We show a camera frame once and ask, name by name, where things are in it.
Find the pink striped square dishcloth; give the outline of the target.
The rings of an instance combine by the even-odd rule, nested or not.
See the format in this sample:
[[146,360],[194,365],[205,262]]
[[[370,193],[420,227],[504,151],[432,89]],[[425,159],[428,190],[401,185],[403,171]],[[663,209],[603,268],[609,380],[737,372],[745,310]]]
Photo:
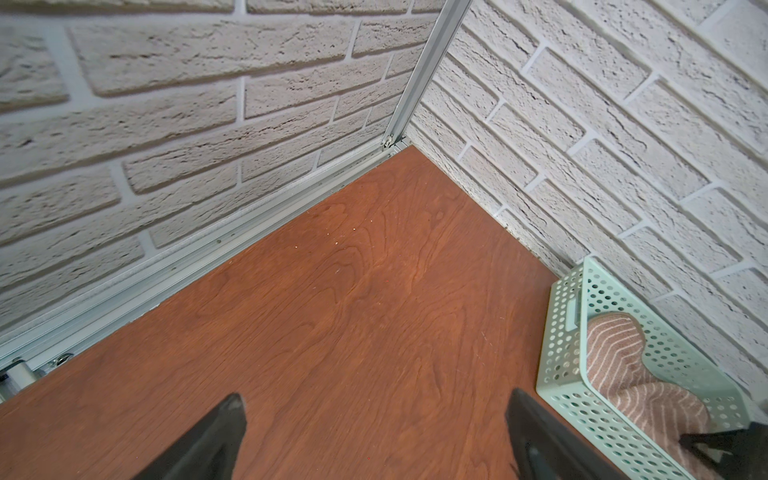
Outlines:
[[697,479],[715,473],[679,443],[683,434],[709,431],[704,403],[688,390],[662,381],[642,361],[645,337],[625,313],[588,322],[587,378],[612,405]]

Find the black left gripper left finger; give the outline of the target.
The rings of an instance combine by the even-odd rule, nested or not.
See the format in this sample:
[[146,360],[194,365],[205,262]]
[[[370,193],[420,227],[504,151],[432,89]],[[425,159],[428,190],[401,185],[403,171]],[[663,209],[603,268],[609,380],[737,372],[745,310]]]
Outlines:
[[246,428],[244,400],[231,393],[134,479],[231,479]]

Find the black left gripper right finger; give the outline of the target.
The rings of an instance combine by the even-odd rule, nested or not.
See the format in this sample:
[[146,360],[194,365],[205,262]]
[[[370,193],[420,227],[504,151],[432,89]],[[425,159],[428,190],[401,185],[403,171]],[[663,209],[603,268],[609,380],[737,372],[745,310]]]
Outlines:
[[505,419],[520,479],[624,479],[524,390],[515,388]]

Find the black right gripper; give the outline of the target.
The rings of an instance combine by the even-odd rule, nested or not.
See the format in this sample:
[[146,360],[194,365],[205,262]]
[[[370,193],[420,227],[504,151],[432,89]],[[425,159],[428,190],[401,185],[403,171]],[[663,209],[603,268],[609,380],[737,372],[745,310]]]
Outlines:
[[767,478],[767,425],[746,429],[682,434],[679,444],[723,479]]

